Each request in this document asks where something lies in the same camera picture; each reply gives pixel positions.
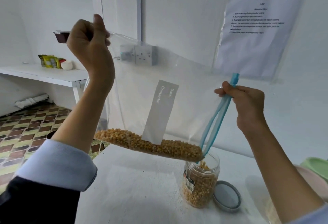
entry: black sleeve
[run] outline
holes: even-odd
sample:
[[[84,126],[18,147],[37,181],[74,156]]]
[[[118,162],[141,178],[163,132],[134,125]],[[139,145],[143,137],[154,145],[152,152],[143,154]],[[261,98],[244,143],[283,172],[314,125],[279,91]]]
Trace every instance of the black sleeve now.
[[[74,223],[80,191],[16,176],[0,195],[0,224]]]

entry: wall socket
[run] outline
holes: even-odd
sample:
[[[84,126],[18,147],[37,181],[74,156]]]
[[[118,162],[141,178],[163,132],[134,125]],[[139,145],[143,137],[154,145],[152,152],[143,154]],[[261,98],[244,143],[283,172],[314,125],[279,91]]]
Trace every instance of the wall socket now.
[[[121,45],[121,60],[136,65],[155,66],[158,63],[157,48],[152,45]]]

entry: table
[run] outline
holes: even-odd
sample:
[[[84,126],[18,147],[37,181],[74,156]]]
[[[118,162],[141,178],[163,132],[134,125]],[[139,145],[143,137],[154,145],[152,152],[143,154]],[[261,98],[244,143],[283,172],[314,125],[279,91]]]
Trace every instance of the table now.
[[[41,67],[41,64],[22,64],[0,67],[0,74],[13,75],[27,79],[49,82],[73,88],[76,103],[83,94],[83,84],[88,78],[86,70],[52,69]]]
[[[214,202],[196,209],[184,202],[179,185],[184,161],[109,145],[94,163],[98,175],[81,193],[76,223],[268,223],[269,195],[253,158],[211,148],[220,158],[219,180],[242,196],[240,212],[228,214]]]

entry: patterned floor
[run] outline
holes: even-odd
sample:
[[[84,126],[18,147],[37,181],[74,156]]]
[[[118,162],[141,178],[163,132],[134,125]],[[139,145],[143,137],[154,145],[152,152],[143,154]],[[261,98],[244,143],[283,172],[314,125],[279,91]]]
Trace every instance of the patterned floor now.
[[[43,104],[0,118],[0,193],[22,164],[57,130],[71,110]],[[94,159],[107,143],[94,140],[89,155]]]

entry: jar mouth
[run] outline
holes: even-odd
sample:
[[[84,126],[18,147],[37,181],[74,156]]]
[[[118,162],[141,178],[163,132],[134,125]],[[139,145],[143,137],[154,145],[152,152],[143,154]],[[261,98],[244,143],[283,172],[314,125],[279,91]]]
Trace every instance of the jar mouth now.
[[[210,169],[203,169],[199,166],[200,165],[200,161],[199,161],[198,163],[191,162],[190,167],[192,169],[194,169],[195,171],[200,172],[202,174],[213,174],[213,172],[217,171],[220,168],[220,159],[219,159],[218,156],[215,156],[212,153],[207,153],[206,156],[210,156],[214,161],[216,161],[217,165],[213,168],[210,168]]]

